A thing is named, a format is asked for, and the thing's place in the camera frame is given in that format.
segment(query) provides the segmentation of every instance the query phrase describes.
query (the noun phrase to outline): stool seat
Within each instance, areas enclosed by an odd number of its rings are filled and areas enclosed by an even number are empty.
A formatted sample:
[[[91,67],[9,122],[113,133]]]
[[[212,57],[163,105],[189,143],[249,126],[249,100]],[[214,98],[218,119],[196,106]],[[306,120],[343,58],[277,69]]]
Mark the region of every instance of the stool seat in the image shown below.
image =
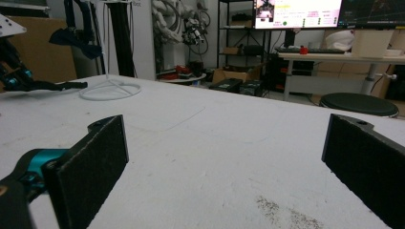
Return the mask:
[[[321,97],[319,106],[368,115],[395,117],[398,108],[382,98],[365,94],[336,93]]]

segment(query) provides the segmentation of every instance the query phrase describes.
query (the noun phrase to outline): keyboard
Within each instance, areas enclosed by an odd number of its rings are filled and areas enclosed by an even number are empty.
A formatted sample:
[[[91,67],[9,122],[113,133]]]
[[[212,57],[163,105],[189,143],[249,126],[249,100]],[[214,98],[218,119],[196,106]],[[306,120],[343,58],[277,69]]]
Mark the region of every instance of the keyboard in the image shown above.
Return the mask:
[[[276,48],[275,50],[279,53],[300,53],[300,48]],[[338,49],[308,49],[308,53],[343,54],[345,52]]]

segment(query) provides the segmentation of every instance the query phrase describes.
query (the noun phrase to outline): box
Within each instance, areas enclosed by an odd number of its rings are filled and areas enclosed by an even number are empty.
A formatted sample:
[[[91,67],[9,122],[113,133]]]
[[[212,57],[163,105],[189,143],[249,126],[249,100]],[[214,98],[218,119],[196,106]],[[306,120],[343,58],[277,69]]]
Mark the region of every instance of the box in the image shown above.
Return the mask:
[[[224,54],[239,54],[239,48],[238,47],[225,47],[223,50]]]
[[[239,86],[242,84],[242,79],[229,78],[221,80],[220,82],[211,85],[210,90],[226,92],[226,93],[239,93]]]
[[[262,97],[262,80],[247,80],[239,87],[239,94]]]
[[[252,28],[252,20],[247,21],[231,21],[229,26],[244,26],[246,28]]]
[[[403,54],[404,54],[404,51],[402,51],[402,50],[386,50],[384,53],[385,56],[400,56]]]
[[[224,69],[217,69],[214,71],[214,75],[212,77],[212,83],[216,84],[227,78],[238,78],[238,79],[242,79],[244,82],[247,80],[252,80],[252,79],[260,79],[261,71],[265,64],[266,63],[262,63],[258,66],[254,66],[254,67],[243,67],[243,69],[245,69],[245,71],[242,73],[235,72],[235,71],[228,71],[228,70],[224,70]]]
[[[382,58],[394,31],[355,31],[352,55],[366,58]]]
[[[244,55],[262,55],[263,46],[260,45],[246,45],[244,46]]]

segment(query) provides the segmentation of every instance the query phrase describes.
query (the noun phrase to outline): monitor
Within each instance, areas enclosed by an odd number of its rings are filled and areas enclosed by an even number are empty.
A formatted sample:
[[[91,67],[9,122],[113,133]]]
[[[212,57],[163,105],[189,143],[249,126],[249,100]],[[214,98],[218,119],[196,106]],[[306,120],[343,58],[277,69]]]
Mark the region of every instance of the monitor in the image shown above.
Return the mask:
[[[254,0],[257,30],[336,28],[342,0]]]
[[[405,29],[403,0],[343,0],[338,28]]]

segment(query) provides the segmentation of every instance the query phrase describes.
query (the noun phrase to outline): white tabletop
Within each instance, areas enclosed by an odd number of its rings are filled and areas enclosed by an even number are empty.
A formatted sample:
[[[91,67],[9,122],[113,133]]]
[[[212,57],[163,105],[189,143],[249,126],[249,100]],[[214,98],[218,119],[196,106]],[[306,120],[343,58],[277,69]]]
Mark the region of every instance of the white tabletop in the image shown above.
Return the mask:
[[[279,56],[286,60],[308,60],[308,61],[328,61],[328,62],[348,62],[348,63],[372,63],[372,64],[405,64],[405,55],[384,56],[382,58],[366,58],[353,56],[350,53],[329,54],[329,53],[279,53]]]
[[[104,79],[85,79],[90,84]],[[386,228],[321,160],[330,113],[404,145],[405,122],[194,87],[87,101],[77,91],[0,94],[0,177],[35,148],[70,148],[123,115],[130,161],[90,228]],[[57,228],[43,195],[37,228]]]

